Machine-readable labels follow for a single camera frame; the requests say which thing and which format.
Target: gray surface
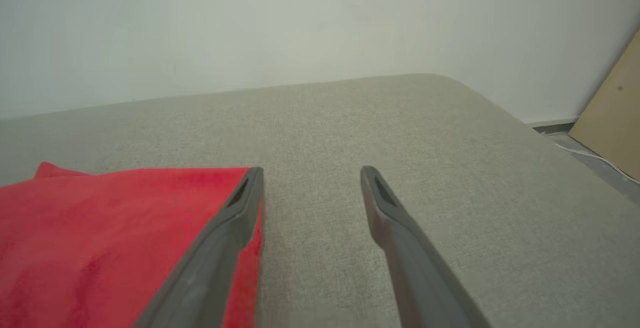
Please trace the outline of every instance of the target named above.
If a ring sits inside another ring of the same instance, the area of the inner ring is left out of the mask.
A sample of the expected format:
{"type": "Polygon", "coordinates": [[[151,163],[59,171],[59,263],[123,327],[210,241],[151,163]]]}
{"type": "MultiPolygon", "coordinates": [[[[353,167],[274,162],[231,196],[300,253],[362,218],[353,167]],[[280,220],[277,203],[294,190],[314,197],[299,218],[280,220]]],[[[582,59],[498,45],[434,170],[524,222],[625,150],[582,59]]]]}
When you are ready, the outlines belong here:
{"type": "MultiPolygon", "coordinates": [[[[598,153],[591,151],[589,148],[583,146],[580,142],[569,137],[566,132],[556,132],[553,134],[546,134],[546,138],[553,141],[555,144],[570,148],[576,151],[583,151],[590,153],[591,155],[598,156],[598,153]]],[[[574,159],[582,162],[585,166],[589,167],[596,175],[602,178],[604,182],[610,184],[616,191],[622,193],[622,195],[629,198],[629,200],[640,207],[640,185],[631,182],[623,175],[620,175],[610,165],[602,162],[601,160],[586,157],[583,155],[576,155],[575,153],[567,152],[567,155],[571,155],[574,159]]]]}
{"type": "Polygon", "coordinates": [[[397,327],[361,166],[377,167],[496,327],[640,326],[640,210],[464,85],[364,78],[0,122],[0,182],[263,166],[262,326],[397,327]]]}

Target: beige panel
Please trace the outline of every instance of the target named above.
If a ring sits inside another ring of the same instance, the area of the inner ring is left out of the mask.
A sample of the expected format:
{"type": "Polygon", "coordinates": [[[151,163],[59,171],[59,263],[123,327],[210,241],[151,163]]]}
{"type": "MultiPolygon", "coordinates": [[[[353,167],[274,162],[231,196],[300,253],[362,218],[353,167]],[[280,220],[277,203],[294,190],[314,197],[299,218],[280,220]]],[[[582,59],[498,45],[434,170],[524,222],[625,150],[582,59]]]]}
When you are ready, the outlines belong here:
{"type": "Polygon", "coordinates": [[[640,32],[569,135],[640,179],[640,32]]]}

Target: red towel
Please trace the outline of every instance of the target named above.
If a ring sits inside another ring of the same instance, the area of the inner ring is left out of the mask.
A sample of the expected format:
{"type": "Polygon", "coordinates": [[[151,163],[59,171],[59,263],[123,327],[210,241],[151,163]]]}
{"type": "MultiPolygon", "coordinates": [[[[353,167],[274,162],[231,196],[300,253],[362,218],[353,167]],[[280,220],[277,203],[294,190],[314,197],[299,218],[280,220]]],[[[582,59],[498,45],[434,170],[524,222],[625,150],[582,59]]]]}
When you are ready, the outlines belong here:
{"type": "MultiPolygon", "coordinates": [[[[0,327],[131,326],[246,171],[87,175],[43,162],[34,179],[1,187],[0,327]]],[[[226,328],[254,325],[261,242],[258,213],[226,328]]]]}

